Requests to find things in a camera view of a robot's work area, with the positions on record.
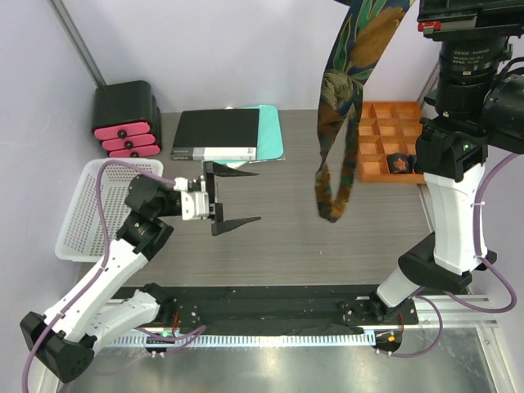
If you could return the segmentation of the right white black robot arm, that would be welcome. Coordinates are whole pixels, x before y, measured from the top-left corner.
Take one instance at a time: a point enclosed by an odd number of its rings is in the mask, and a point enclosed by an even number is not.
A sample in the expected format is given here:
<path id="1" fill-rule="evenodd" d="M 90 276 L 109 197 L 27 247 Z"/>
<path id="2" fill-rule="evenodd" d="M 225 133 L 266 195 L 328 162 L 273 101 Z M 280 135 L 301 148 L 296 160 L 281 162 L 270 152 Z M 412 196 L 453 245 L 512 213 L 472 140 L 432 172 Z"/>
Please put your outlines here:
<path id="1" fill-rule="evenodd" d="M 523 70 L 509 42 L 523 33 L 520 1 L 423 1 L 418 28 L 440 44 L 439 77 L 425 102 L 416 167 L 428 187 L 433 232 L 403 254 L 371 293 L 369 311 L 389 323 L 420 287 L 460 292 L 495 261 L 481 231 L 490 147 L 523 152 Z"/>

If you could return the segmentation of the floral patterned necktie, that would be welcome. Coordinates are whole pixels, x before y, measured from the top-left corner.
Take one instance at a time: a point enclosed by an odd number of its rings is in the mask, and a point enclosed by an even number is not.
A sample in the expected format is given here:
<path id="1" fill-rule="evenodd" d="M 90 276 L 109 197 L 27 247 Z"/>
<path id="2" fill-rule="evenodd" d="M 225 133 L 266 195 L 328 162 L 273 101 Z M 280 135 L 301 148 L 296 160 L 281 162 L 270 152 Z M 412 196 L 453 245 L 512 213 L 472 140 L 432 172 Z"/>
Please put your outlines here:
<path id="1" fill-rule="evenodd" d="M 358 0 L 343 4 L 347 13 L 323 71 L 316 123 L 320 164 L 314 190 L 318 215 L 330 223 L 345 213 L 355 180 L 364 86 L 413 2 Z M 327 158 L 344 124 L 344 156 L 334 192 Z"/>

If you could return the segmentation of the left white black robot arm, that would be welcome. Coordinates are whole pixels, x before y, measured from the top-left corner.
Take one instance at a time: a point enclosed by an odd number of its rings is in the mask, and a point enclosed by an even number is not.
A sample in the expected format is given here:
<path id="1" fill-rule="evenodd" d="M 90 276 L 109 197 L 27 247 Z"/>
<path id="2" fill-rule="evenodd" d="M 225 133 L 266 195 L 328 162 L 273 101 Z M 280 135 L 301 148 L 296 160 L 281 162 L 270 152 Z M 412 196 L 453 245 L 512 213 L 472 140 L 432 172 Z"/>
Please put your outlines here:
<path id="1" fill-rule="evenodd" d="M 129 215 L 110 237 L 101 199 L 102 177 L 109 166 L 131 169 L 135 176 L 124 200 Z M 95 198 L 104 237 L 101 259 L 61 300 L 43 314 L 29 312 L 20 329 L 29 350 L 22 372 L 22 390 L 29 389 L 29 370 L 38 359 L 59 382 L 68 384 L 84 373 L 95 355 L 114 339 L 143 324 L 168 325 L 175 302 L 159 285 L 147 284 L 115 308 L 102 306 L 138 270 L 150 262 L 173 233 L 165 217 L 211 222 L 218 236 L 254 218 L 224 219 L 215 192 L 216 177 L 244 177 L 246 172 L 213 161 L 202 166 L 197 179 L 163 178 L 123 160 L 102 163 L 95 182 Z"/>

